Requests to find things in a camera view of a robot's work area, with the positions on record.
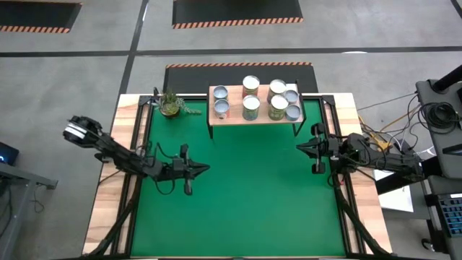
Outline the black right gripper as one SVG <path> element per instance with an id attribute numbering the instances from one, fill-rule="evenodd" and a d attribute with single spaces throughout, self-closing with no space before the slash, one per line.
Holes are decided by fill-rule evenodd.
<path id="1" fill-rule="evenodd" d="M 314 140 L 297 144 L 296 148 L 306 154 L 309 158 L 315 158 L 315 164 L 312 166 L 314 174 L 325 173 L 326 164 L 322 162 L 322 157 L 332 157 L 338 155 L 341 144 L 341 136 L 336 134 L 328 134 L 327 139 L 322 139 L 322 135 L 326 133 L 326 127 L 322 123 L 312 125 L 312 134 Z"/>

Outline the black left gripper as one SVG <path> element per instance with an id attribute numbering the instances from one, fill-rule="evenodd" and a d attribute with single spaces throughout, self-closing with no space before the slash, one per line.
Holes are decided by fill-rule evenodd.
<path id="1" fill-rule="evenodd" d="M 192 177 L 196 178 L 203 172 L 210 169 L 210 166 L 200 162 L 191 161 L 188 155 L 188 145 L 182 144 L 180 146 L 180 154 L 172 158 L 170 166 L 171 179 L 183 178 L 184 193 L 186 195 L 192 194 Z"/>

